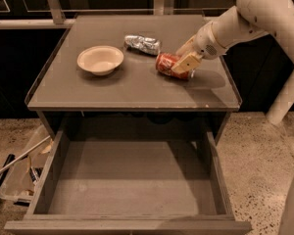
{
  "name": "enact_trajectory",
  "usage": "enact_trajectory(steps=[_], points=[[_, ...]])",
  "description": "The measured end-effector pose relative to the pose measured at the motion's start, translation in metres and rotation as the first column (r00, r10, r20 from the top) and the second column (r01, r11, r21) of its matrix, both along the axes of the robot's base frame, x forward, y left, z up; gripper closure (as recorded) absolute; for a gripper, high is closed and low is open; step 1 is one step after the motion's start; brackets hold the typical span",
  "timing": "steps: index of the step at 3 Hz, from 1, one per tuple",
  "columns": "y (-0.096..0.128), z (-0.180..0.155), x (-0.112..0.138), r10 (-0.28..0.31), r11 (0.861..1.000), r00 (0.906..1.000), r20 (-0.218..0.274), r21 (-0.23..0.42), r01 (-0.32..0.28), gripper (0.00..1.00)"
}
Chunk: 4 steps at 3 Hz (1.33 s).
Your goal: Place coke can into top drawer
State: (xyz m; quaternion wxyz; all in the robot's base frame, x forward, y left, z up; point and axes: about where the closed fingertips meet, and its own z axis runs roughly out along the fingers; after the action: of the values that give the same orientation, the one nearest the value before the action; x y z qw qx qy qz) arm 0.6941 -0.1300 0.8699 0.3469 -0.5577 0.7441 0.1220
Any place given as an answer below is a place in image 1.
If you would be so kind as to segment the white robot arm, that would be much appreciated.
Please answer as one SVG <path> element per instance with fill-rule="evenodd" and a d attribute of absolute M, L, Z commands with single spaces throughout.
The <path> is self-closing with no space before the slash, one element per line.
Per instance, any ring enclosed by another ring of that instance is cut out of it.
<path fill-rule="evenodd" d="M 180 60 L 173 66 L 177 73 L 191 71 L 203 59 L 213 60 L 232 46 L 256 39 L 268 33 L 294 65 L 294 4 L 292 0 L 236 0 L 236 4 L 218 18 L 206 23 L 184 43 L 176 55 Z M 294 71 L 270 106 L 268 121 L 281 125 L 289 111 L 287 93 L 294 93 Z M 294 174 L 280 210 L 275 235 L 294 235 Z"/>

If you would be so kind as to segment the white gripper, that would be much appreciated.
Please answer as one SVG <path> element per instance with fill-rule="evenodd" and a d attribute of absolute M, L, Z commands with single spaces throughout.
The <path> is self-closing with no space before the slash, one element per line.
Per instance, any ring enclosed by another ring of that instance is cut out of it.
<path fill-rule="evenodd" d="M 173 65 L 171 70 L 181 74 L 197 69 L 202 59 L 212 60 L 227 51 L 216 40 L 213 34 L 213 24 L 206 23 L 197 33 L 190 37 L 180 48 L 176 50 L 176 55 L 181 58 Z"/>

